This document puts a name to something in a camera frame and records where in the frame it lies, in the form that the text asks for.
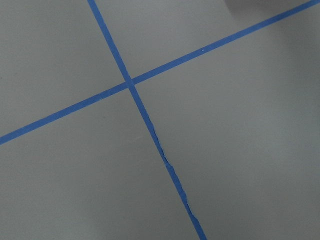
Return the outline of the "blue tape grid lines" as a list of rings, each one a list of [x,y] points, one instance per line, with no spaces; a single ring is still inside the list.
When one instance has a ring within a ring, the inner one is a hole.
[[[118,94],[119,92],[121,92],[125,89],[128,89],[130,91],[131,97],[133,98],[133,100],[134,100],[134,102],[140,112],[140,115],[142,116],[142,119],[143,119],[143,121],[144,121],[150,135],[151,135],[151,138],[152,138],[152,140],[158,150],[158,153],[160,154],[160,156],[162,158],[164,166],[170,175],[170,178],[171,178],[171,180],[177,190],[177,193],[179,194],[179,197],[184,205],[185,210],[187,211],[187,214],[192,222],[192,225],[193,225],[199,239],[205,240],[205,239],[207,239],[207,236],[206,236],[199,220],[192,213],[192,210],[191,210],[190,205],[188,203],[187,194],[183,189],[181,181],[180,181],[179,177],[177,176],[174,167],[170,164],[170,162],[168,161],[168,159],[165,155],[164,149],[162,148],[160,140],[159,140],[157,133],[155,131],[154,124],[152,123],[152,121],[148,115],[148,112],[143,104],[143,101],[141,100],[141,97],[140,97],[135,86],[141,82],[144,82],[148,79],[151,79],[157,75],[160,75],[170,69],[173,69],[181,64],[184,64],[192,59],[195,59],[201,55],[204,55],[204,54],[211,52],[215,49],[218,49],[224,45],[227,45],[231,42],[234,42],[234,41],[236,41],[240,38],[243,38],[253,32],[256,32],[256,31],[263,29],[267,26],[270,26],[276,22],[279,22],[285,18],[293,16],[293,15],[295,15],[299,12],[302,12],[308,8],[311,8],[317,4],[319,4],[318,0],[309,0],[305,3],[302,3],[302,4],[292,8],[292,9],[286,10],[286,11],[279,13],[275,16],[272,16],[266,20],[258,22],[252,26],[249,26],[245,29],[242,29],[238,32],[231,34],[231,35],[228,35],[222,39],[219,39],[213,43],[210,43],[206,46],[203,46],[197,50],[194,50],[190,53],[187,53],[177,59],[169,61],[161,66],[158,66],[152,70],[149,70],[141,75],[138,75],[138,76],[132,78],[132,77],[130,77],[130,74],[126,68],[126,65],[125,65],[125,63],[120,55],[120,52],[119,52],[119,50],[118,50],[118,48],[112,38],[112,35],[107,27],[107,24],[105,23],[105,20],[99,10],[99,7],[97,6],[97,3],[94,0],[90,0],[90,1],[88,1],[88,5],[90,7],[90,10],[91,10],[92,14],[94,15],[94,18],[95,18],[102,34],[103,34],[103,37],[104,37],[112,55],[113,55],[113,58],[114,58],[117,66],[120,70],[120,73],[124,79],[124,82],[120,83],[112,88],[109,88],[105,91],[102,91],[96,95],[93,95],[87,99],[79,101],[71,106],[63,108],[63,109],[61,109],[55,113],[52,113],[44,118],[41,118],[37,121],[34,121],[30,124],[27,124],[21,128],[18,128],[12,132],[9,132],[9,133],[1,136],[0,143],[5,144],[7,142],[10,142],[10,141],[12,141],[16,138],[19,138],[29,132],[32,132],[36,129],[39,129],[49,123],[52,123],[58,119],[61,119],[67,115],[70,115],[71,113],[74,113],[78,110],[84,109],[94,103],[97,103],[97,102],[99,102],[103,99],[106,99],[112,95]]]

